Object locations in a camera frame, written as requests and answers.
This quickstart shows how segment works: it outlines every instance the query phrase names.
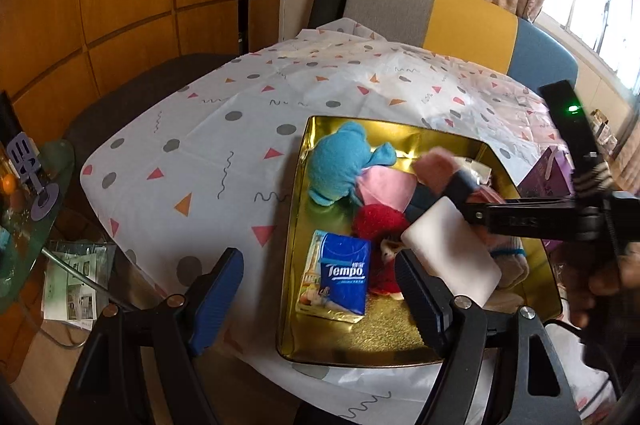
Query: human hand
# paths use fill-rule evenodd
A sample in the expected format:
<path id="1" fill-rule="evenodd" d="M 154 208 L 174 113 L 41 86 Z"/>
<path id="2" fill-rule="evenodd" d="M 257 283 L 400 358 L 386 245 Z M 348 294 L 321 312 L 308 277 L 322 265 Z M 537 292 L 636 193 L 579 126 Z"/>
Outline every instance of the human hand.
<path id="1" fill-rule="evenodd" d="M 564 243 L 553 254 L 555 262 L 564 264 L 561 281 L 566 287 L 571 310 L 571 323 L 579 328 L 589 323 L 589 313 L 595 307 L 596 296 L 611 296 L 621 289 L 640 288 L 640 243 L 631 243 L 626 255 L 618 257 L 592 275 L 594 246 L 590 243 Z"/>

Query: orange triangle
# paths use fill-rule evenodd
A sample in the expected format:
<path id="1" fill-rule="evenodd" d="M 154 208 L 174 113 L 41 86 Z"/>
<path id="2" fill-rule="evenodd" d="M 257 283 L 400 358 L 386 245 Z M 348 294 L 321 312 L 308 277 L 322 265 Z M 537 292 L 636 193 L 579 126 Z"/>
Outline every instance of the orange triangle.
<path id="1" fill-rule="evenodd" d="M 258 240 L 258 243 L 260 243 L 260 246 L 264 246 L 271 238 L 271 234 L 276 227 L 251 227 L 251 229 L 254 231 L 255 238 Z"/>
<path id="2" fill-rule="evenodd" d="M 189 192 L 182 200 L 174 206 L 178 212 L 180 212 L 184 217 L 189 217 L 189 208 L 191 207 L 191 194 Z"/>

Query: purple box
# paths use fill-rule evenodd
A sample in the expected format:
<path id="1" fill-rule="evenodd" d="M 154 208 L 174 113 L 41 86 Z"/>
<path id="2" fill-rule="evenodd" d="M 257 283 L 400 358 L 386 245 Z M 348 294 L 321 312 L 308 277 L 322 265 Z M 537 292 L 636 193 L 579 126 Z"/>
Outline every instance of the purple box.
<path id="1" fill-rule="evenodd" d="M 523 198 L 563 198 L 574 193 L 571 173 L 574 170 L 567 154 L 556 146 L 547 148 L 529 174 L 518 185 Z M 561 241 L 543 239 L 547 252 Z"/>

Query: orange fruit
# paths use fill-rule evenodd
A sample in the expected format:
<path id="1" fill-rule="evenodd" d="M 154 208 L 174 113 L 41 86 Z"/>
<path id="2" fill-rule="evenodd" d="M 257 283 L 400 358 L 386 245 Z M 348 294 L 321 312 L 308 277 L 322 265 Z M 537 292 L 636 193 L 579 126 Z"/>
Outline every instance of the orange fruit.
<path id="1" fill-rule="evenodd" d="M 18 181 L 13 174 L 6 174 L 2 177 L 2 191 L 10 196 L 18 187 Z"/>

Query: pink fabric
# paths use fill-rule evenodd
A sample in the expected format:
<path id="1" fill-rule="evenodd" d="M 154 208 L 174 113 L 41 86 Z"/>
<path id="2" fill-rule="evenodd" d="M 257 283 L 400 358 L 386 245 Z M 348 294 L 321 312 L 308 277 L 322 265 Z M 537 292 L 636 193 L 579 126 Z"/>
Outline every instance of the pink fabric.
<path id="1" fill-rule="evenodd" d="M 417 179 L 409 172 L 375 165 L 356 178 L 356 194 L 362 204 L 386 204 L 404 212 L 416 184 Z"/>

